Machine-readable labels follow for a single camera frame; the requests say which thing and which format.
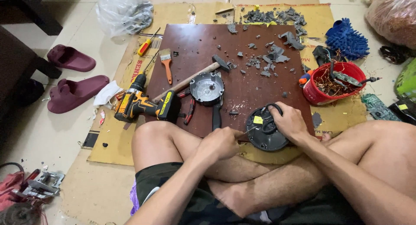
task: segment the wooden hammer handle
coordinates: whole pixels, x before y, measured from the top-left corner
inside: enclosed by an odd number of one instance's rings
[[[166,93],[167,93],[169,90],[173,90],[173,91],[175,91],[175,93],[178,93],[179,91],[182,91],[184,88],[186,88],[186,87],[188,87],[188,86],[189,86],[190,81],[191,81],[191,80],[192,80],[195,76],[199,75],[200,73],[204,73],[204,72],[207,72],[207,73],[208,73],[208,72],[212,72],[212,71],[216,70],[216,69],[217,69],[217,68],[219,68],[219,67],[220,67],[220,64],[219,64],[219,63],[217,63],[217,62],[215,62],[215,63],[211,64],[210,66],[208,66],[208,67],[206,67],[206,68],[204,68],[204,69],[200,70],[199,72],[197,72],[197,73],[195,73],[195,74],[191,75],[190,77],[186,78],[185,80],[181,81],[179,84],[177,84],[177,85],[173,86],[171,89],[168,89],[168,90],[164,91],[161,95],[159,95],[159,96],[155,97],[155,98],[153,99],[153,102],[154,102],[154,103],[158,103],[158,102],[160,101],[160,99],[162,99],[162,98],[163,98],[163,96],[164,96],[164,95],[166,95]]]

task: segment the hand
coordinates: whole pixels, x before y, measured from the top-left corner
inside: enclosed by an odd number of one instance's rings
[[[198,148],[207,148],[216,157],[216,160],[229,159],[236,155],[240,149],[237,139],[243,132],[226,128],[217,128],[206,136]]]
[[[273,106],[270,105],[268,107],[276,127],[291,142],[299,145],[301,140],[310,136],[300,110],[280,101],[276,102],[276,104],[282,109],[283,116]]]

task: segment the purple fabric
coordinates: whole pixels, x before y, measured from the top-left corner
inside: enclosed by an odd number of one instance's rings
[[[130,211],[130,215],[133,216],[134,213],[140,208],[140,206],[138,204],[138,198],[137,198],[136,181],[134,181],[134,184],[132,186],[132,190],[130,191],[130,200],[133,203],[133,208]]]

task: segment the circuit board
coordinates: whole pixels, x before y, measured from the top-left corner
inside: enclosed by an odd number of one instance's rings
[[[366,105],[374,119],[401,121],[375,94],[362,95],[361,102]]]

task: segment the orange brush handle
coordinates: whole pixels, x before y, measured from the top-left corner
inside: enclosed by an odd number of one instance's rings
[[[172,72],[169,64],[171,63],[172,59],[163,60],[162,63],[165,65],[166,68],[166,78],[168,79],[169,84],[172,84]]]

